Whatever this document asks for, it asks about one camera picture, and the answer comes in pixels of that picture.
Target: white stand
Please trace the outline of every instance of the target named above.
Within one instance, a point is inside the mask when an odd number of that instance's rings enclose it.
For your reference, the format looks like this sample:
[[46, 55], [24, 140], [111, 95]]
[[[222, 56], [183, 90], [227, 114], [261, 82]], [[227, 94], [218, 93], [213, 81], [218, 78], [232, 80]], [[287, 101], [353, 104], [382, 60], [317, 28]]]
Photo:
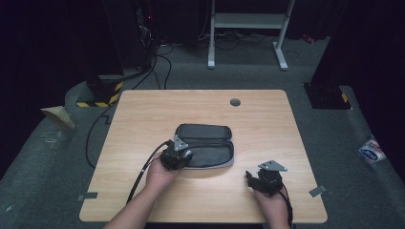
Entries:
[[208, 50], [208, 69], [215, 68], [215, 28], [279, 29], [280, 35], [273, 47], [283, 71], [288, 69], [281, 46], [291, 17], [295, 0], [289, 0], [286, 13], [216, 13], [215, 0], [212, 0], [211, 30]]

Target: table top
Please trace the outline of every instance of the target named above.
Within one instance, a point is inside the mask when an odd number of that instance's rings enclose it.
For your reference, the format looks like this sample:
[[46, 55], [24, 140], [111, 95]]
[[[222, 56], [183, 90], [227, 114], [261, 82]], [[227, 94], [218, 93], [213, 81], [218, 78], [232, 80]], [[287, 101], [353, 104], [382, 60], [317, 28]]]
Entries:
[[[237, 98], [240, 106], [232, 106]], [[232, 166], [183, 170], [160, 197], [149, 218], [153, 222], [261, 223], [265, 218], [245, 171], [257, 177], [258, 164], [275, 160], [294, 211], [293, 222], [327, 220], [307, 153], [285, 92], [281, 90], [125, 91], [117, 104], [88, 192], [83, 221], [108, 221], [126, 203], [147, 158], [164, 141], [173, 139], [182, 123], [230, 127], [235, 147]], [[146, 176], [139, 183], [138, 193]]]

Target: person's left hand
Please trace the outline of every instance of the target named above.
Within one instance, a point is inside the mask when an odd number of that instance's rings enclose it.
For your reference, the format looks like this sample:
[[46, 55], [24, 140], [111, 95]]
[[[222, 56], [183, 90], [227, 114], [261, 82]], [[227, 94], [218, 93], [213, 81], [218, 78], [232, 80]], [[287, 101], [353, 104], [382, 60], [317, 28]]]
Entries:
[[149, 165], [145, 188], [162, 192], [173, 182], [181, 170], [167, 171], [160, 162], [160, 156], [161, 152], [156, 153], [152, 163]]

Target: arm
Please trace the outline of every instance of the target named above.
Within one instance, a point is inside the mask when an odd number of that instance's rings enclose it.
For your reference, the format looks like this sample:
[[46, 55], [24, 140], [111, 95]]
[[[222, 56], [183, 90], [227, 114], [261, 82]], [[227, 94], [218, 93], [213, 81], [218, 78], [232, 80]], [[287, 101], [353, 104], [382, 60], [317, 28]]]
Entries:
[[166, 171], [159, 160], [160, 155], [157, 153], [149, 166], [145, 187], [105, 225], [105, 229], [140, 229], [145, 226], [156, 200], [180, 173], [180, 170]]
[[[269, 197], [268, 195], [257, 190], [253, 191], [270, 228], [289, 229], [288, 209], [286, 201], [283, 199], [283, 197], [278, 193]], [[285, 187], [283, 187], [281, 192], [284, 196], [287, 195]]]

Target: gray carpet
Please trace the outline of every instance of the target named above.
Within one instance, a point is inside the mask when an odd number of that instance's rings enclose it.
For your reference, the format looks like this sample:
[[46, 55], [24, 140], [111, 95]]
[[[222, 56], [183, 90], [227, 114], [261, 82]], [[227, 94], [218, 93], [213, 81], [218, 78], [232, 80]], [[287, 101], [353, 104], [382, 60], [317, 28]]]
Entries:
[[[207, 48], [163, 47], [172, 64], [167, 89], [282, 89], [287, 92], [309, 162], [322, 194], [329, 219], [323, 224], [297, 224], [297, 228], [405, 228], [405, 188], [388, 159], [371, 168], [356, 155], [371, 131], [350, 87], [342, 87], [353, 109], [313, 110], [303, 83], [310, 82], [328, 40], [309, 45], [301, 40], [286, 40], [283, 50], [288, 62], [281, 72], [270, 43], [241, 43], [235, 49], [217, 49], [216, 68], [206, 68]], [[221, 48], [234, 43], [218, 42]], [[169, 70], [168, 62], [158, 57], [156, 73], [161, 85]], [[130, 90], [142, 77], [126, 81]], [[78, 108], [75, 105], [84, 83], [66, 94], [64, 105], [76, 128], [70, 140], [61, 145], [47, 143], [57, 128], [44, 118], [27, 140], [0, 183], [1, 228], [101, 228], [105, 222], [82, 222], [78, 215], [94, 170], [85, 156], [87, 134], [104, 108]], [[153, 74], [137, 89], [157, 89]], [[110, 119], [115, 107], [107, 112]], [[89, 138], [89, 158], [96, 164], [109, 125], [101, 118]], [[148, 227], [168, 228], [168, 225]], [[204, 228], [203, 225], [189, 225]]]

